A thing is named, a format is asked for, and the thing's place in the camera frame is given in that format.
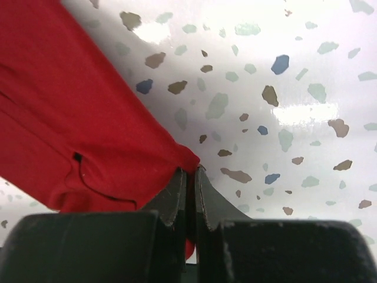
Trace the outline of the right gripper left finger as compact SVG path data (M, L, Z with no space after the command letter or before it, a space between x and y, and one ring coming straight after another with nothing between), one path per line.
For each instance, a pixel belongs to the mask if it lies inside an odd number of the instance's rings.
M180 282L187 175L136 212L22 218L1 248L2 282Z

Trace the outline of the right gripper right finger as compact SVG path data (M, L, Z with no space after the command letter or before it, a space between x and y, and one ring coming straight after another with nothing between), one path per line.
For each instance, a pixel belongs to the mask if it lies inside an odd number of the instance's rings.
M195 174L199 282L375 282L376 264L349 223L251 219Z

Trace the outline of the red t shirt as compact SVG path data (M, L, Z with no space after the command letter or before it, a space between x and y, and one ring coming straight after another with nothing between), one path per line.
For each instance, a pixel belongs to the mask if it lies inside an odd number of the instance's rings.
M142 208L199 158L59 1L1 2L1 176L58 212Z

